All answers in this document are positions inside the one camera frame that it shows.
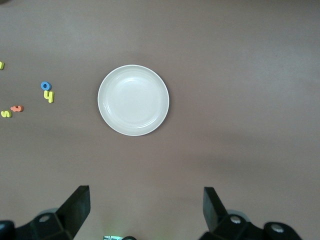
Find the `plate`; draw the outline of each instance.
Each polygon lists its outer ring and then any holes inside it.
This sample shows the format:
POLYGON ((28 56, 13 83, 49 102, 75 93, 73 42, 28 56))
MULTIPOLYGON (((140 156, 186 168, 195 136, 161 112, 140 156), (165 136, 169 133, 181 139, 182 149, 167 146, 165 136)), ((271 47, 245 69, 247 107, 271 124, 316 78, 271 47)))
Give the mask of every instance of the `plate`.
POLYGON ((169 110, 164 81, 151 69, 125 65, 110 72, 98 92, 104 121, 115 131, 141 136, 157 129, 169 110))

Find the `gray table surface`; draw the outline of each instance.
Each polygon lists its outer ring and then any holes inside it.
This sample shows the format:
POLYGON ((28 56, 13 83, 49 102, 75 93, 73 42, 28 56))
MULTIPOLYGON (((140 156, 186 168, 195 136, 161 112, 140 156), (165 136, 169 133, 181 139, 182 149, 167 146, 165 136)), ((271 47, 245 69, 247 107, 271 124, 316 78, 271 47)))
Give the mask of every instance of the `gray table surface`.
POLYGON ((90 185, 76 240, 197 240, 203 187, 258 227, 320 236, 320 1, 9 0, 0 4, 0 219, 25 224, 90 185), (113 69, 170 95, 145 136, 112 130, 113 69), (55 92, 43 98, 42 81, 55 92))

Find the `screw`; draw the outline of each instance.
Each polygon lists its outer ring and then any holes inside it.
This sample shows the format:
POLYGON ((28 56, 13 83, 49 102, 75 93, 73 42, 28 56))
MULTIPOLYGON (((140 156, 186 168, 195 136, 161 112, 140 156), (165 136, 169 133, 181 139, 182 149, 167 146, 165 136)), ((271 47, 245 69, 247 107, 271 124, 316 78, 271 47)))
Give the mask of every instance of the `screw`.
POLYGON ((50 215, 44 215, 39 219, 40 223, 46 222, 50 218, 50 215))
POLYGON ((280 233, 280 234, 282 234, 285 231, 280 225, 275 224, 275 223, 271 225, 271 228, 273 231, 280 233))
POLYGON ((231 216, 231 217, 230 217, 230 220, 231 220, 231 222, 233 222, 234 224, 240 224, 240 223, 241 223, 240 218, 237 217, 237 216, 231 216))

